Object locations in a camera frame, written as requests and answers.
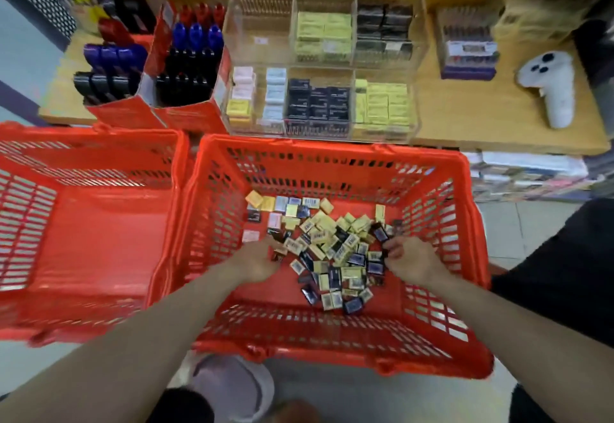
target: black shorts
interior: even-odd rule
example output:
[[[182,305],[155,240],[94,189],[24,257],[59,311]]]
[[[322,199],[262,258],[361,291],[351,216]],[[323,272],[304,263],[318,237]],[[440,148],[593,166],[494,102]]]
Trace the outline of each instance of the black shorts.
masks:
[[[614,200],[586,203],[554,237],[509,272],[492,292],[614,347]],[[522,385],[513,392],[510,423],[552,422]]]

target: tile floor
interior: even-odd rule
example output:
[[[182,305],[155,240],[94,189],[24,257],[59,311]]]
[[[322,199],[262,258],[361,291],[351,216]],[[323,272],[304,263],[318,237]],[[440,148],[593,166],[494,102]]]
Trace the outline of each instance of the tile floor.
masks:
[[[558,202],[480,204],[491,261],[512,268],[555,234],[578,205]],[[0,342],[0,395],[75,348],[52,344],[28,349]],[[266,363],[280,398],[303,397],[324,420],[335,422],[507,421],[514,378],[498,361],[487,380],[401,374],[382,378],[370,370],[271,359]]]

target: empty red basket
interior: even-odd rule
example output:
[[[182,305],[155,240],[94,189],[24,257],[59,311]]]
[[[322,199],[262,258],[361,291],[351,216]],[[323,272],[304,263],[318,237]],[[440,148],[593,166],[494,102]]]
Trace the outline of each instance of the empty red basket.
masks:
[[[187,153],[176,131],[1,126],[0,339],[83,342],[164,290]]]
[[[326,197],[347,212],[402,219],[403,232],[438,246],[453,272],[487,287],[487,254],[466,159],[460,153],[211,135],[201,142],[186,187],[171,289],[230,256],[246,223],[245,196]],[[260,226],[266,230],[266,216]],[[357,316],[311,307],[287,263],[264,283],[244,285],[222,304],[195,347],[260,361],[313,362],[485,378],[493,358],[465,323],[432,294],[391,272]]]

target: joystick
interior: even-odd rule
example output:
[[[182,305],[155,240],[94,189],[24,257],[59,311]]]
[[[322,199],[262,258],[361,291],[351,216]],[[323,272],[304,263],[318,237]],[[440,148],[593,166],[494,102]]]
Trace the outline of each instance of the joystick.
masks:
[[[527,62],[516,80],[525,88],[539,88],[545,98],[548,121],[553,129],[563,129],[573,121],[572,57],[565,51],[548,51]]]

